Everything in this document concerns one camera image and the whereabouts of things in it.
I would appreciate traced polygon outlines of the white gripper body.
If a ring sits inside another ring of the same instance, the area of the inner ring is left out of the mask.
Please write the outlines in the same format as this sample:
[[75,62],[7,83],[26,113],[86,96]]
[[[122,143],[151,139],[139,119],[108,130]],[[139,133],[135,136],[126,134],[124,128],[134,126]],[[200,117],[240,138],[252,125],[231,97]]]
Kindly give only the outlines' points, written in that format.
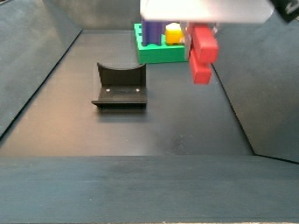
[[272,13],[268,0],[140,0],[142,17],[152,21],[256,24]]

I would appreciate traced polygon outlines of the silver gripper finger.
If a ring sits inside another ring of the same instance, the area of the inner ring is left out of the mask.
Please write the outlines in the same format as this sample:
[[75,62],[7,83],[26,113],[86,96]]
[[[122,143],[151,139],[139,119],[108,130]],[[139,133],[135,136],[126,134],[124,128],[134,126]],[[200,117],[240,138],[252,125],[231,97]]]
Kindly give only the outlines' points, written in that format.
[[216,34],[218,31],[219,31],[219,26],[218,26],[218,24],[210,24],[210,28],[211,28],[212,33]]
[[183,33],[183,43],[184,43],[184,58],[190,59],[190,50],[192,44],[191,34],[188,32],[188,22],[180,22],[182,33]]

